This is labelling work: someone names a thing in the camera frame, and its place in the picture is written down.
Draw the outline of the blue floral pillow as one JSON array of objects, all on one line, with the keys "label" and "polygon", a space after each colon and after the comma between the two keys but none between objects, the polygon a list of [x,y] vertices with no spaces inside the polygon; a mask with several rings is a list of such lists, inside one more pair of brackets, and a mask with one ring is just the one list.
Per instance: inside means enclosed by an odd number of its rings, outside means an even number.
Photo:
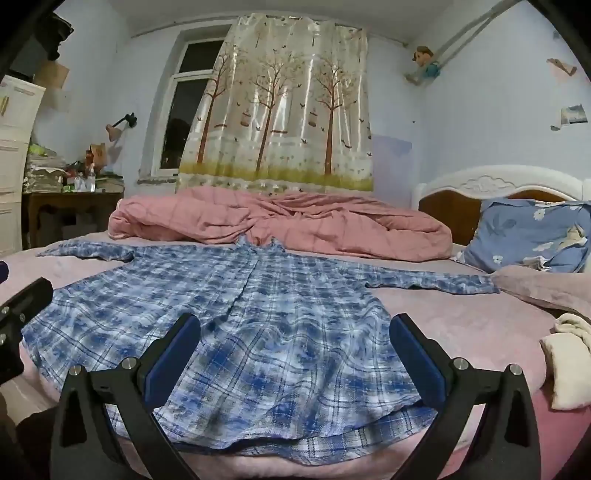
[{"label": "blue floral pillow", "polygon": [[454,260],[493,273],[518,265],[580,273],[590,255],[590,203],[495,198],[482,203],[474,237]]}]

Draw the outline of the hanging doll on swing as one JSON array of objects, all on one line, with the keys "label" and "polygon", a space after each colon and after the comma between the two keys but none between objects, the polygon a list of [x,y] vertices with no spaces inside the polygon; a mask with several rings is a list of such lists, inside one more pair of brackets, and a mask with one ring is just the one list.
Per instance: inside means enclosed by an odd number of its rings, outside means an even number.
[{"label": "hanging doll on swing", "polygon": [[413,61],[417,64],[418,72],[406,74],[405,79],[413,85],[419,86],[424,80],[434,80],[441,74],[438,61],[434,60],[434,52],[427,46],[418,46],[413,54]]}]

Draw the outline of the stack of papers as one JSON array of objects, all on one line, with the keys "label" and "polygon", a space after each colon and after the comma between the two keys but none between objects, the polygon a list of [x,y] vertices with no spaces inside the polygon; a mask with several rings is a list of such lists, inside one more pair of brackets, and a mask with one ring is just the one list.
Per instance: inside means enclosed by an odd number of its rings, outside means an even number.
[{"label": "stack of papers", "polygon": [[56,156],[29,154],[24,169],[23,192],[60,193],[67,177],[67,163]]}]

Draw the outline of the pink wall lamp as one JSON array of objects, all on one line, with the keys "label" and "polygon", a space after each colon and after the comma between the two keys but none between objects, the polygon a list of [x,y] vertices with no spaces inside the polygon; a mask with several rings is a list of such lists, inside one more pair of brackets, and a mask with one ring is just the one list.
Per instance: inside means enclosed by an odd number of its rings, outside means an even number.
[{"label": "pink wall lamp", "polygon": [[137,117],[134,113],[125,114],[122,118],[114,122],[113,124],[107,124],[105,131],[107,133],[108,140],[111,143],[116,142],[122,135],[121,124],[125,124],[128,128],[134,128],[137,124]]}]

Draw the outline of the white drawer cabinet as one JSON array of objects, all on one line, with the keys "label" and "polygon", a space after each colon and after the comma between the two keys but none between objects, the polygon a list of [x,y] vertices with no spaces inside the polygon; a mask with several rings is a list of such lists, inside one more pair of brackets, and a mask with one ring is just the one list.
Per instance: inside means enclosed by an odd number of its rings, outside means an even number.
[{"label": "white drawer cabinet", "polygon": [[1,256],[22,249],[24,168],[35,119],[45,93],[41,86],[6,75],[1,80],[0,239]]}]

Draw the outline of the tree print curtain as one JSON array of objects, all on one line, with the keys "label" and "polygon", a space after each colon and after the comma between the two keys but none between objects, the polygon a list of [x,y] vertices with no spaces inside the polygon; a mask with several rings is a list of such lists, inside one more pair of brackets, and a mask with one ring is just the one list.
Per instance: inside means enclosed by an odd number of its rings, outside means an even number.
[{"label": "tree print curtain", "polygon": [[365,30],[308,17],[239,17],[221,45],[176,188],[370,192]]}]

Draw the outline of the white and brown headboard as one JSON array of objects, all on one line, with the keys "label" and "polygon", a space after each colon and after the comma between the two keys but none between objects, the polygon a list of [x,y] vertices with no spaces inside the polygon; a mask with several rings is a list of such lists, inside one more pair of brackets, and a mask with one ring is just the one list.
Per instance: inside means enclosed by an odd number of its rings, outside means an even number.
[{"label": "white and brown headboard", "polygon": [[412,207],[447,225],[453,242],[466,246],[477,230],[481,203],[497,197],[588,201],[590,180],[535,166],[472,167],[415,186]]}]

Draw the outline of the orange paper bag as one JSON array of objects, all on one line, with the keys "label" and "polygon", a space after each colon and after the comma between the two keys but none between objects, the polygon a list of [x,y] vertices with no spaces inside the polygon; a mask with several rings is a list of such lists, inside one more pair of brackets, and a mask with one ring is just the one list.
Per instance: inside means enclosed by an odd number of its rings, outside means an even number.
[{"label": "orange paper bag", "polygon": [[108,158],[106,153],[106,145],[104,143],[91,144],[89,150],[92,157],[91,161],[97,169],[101,169],[107,165]]}]

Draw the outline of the clear plastic bottle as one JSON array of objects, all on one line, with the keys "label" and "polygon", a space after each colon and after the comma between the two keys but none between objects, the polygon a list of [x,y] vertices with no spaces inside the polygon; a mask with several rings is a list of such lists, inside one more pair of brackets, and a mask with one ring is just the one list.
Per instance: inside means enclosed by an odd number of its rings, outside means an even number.
[{"label": "clear plastic bottle", "polygon": [[88,167],[86,175],[86,190],[90,193],[96,191],[96,172],[94,163],[91,163]]}]

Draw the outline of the cardboard box on cabinet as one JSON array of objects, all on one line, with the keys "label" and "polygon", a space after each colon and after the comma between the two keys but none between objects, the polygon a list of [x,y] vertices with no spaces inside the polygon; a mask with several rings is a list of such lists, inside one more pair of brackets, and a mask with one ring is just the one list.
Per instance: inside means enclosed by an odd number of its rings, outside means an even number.
[{"label": "cardboard box on cabinet", "polygon": [[34,75],[34,83],[49,89],[62,89],[69,69],[57,61],[44,61]]}]

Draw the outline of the pink plush blanket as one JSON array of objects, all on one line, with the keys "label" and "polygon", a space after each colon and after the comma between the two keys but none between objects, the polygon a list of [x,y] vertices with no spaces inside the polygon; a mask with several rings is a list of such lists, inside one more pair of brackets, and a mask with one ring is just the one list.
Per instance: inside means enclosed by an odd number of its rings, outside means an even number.
[{"label": "pink plush blanket", "polygon": [[513,265],[496,271],[491,279],[500,290],[526,303],[590,321],[589,273],[550,273]]}]

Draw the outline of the white framed window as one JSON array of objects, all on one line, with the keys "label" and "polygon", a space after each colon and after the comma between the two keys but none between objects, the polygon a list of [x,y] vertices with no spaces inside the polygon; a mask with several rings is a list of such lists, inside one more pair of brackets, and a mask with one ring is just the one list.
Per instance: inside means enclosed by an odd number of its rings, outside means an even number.
[{"label": "white framed window", "polygon": [[174,35],[158,82],[138,181],[172,181],[228,24],[185,25]]}]

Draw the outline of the blue plaid shirt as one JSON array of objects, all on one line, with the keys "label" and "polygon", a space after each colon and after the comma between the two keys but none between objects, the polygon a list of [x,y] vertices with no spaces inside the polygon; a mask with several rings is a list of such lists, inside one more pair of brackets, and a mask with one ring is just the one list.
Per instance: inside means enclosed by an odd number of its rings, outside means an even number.
[{"label": "blue plaid shirt", "polygon": [[55,257],[114,268],[58,289],[23,331],[42,376],[114,367],[190,313],[197,350],[157,420],[174,443],[236,447],[308,465],[356,459],[427,428],[420,399],[389,339],[378,288],[492,294],[482,275],[394,270],[256,247],[130,246],[72,240]]}]

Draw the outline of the pink checked duvet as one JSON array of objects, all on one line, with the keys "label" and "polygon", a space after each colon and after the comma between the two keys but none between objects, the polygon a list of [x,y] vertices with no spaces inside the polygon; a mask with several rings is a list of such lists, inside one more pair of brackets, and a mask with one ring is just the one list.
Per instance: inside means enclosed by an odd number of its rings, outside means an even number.
[{"label": "pink checked duvet", "polygon": [[108,220],[113,239],[193,240],[256,246],[276,240],[295,251],[385,260],[446,259],[452,232],[432,216],[372,197],[339,193],[277,195],[222,187],[187,188],[169,196],[118,202]]}]

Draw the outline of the dark wooden desk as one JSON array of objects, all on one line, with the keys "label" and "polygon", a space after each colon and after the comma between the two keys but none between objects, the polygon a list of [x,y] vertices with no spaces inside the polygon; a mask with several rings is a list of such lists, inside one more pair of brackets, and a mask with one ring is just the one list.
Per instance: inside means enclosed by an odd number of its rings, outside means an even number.
[{"label": "dark wooden desk", "polygon": [[107,229],[111,213],[123,198],[114,192],[29,193],[22,196],[24,249],[47,246]]}]

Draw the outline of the cream folded cloth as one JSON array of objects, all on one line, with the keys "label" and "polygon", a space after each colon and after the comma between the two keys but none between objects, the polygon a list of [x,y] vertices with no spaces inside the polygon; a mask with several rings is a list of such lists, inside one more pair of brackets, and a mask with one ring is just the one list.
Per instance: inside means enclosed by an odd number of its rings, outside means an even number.
[{"label": "cream folded cloth", "polygon": [[540,340],[553,378],[551,408],[576,410],[590,405],[590,324],[564,313],[552,333]]}]

